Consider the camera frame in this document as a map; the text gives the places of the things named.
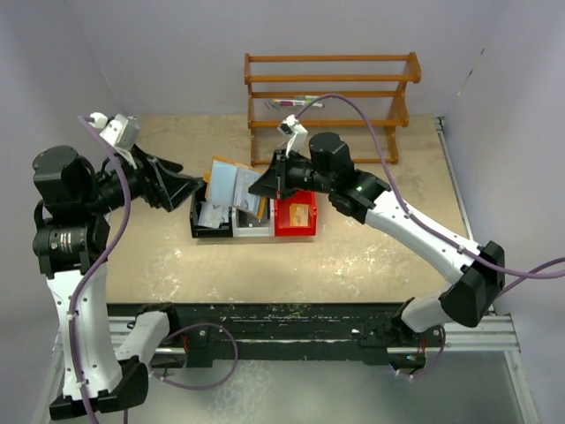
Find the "orange leather card holder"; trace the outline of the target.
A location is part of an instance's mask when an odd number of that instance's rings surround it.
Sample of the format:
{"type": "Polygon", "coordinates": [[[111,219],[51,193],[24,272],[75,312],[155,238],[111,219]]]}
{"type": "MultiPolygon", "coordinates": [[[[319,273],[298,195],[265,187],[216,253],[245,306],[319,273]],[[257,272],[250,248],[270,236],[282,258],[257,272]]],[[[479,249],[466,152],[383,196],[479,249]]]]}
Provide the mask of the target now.
{"type": "MultiPolygon", "coordinates": [[[[248,165],[237,163],[218,155],[212,158],[210,171],[205,176],[205,182],[207,183],[205,197],[207,201],[216,205],[235,208],[233,206],[233,197],[238,168],[256,170],[262,175],[261,171],[248,165]]],[[[267,198],[261,197],[260,212],[256,215],[258,218],[263,216],[266,205],[267,198]]]]}

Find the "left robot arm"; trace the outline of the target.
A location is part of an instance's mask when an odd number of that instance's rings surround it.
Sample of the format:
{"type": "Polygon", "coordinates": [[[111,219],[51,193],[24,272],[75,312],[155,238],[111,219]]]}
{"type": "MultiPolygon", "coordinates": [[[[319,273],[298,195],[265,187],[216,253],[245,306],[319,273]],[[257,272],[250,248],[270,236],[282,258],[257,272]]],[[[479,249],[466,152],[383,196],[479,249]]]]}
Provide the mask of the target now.
{"type": "Polygon", "coordinates": [[[74,148],[56,146],[36,156],[34,254],[56,305],[64,356],[64,385],[50,404],[52,420],[113,413],[141,405],[158,345],[182,334],[171,306],[146,307],[124,342],[114,346],[106,300],[107,261],[117,245],[108,214],[129,211],[135,199],[173,211],[205,183],[179,163],[132,148],[114,170],[96,170],[74,148]]]}

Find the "white card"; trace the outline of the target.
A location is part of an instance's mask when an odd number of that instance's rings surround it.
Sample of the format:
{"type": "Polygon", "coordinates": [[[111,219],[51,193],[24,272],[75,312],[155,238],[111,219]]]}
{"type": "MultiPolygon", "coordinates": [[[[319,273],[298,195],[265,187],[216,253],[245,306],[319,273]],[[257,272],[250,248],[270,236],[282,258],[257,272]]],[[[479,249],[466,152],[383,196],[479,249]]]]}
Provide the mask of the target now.
{"type": "Polygon", "coordinates": [[[233,206],[251,215],[260,212],[261,197],[249,192],[250,187],[260,178],[256,170],[238,168],[236,173],[233,206]]]}

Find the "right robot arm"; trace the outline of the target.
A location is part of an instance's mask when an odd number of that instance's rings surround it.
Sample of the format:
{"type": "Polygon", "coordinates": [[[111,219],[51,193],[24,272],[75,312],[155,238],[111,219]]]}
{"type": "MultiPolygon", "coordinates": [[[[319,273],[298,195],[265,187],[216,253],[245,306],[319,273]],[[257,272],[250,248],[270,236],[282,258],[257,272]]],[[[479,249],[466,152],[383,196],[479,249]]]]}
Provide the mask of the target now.
{"type": "Polygon", "coordinates": [[[425,331],[447,322],[477,327],[504,287],[503,248],[449,233],[417,210],[402,207],[388,183],[355,168],[338,134],[316,134],[308,147],[309,156],[277,149],[249,192],[272,200],[297,191],[324,193],[338,212],[388,234],[443,276],[447,289],[403,303],[392,326],[399,344],[414,345],[425,331]]]}

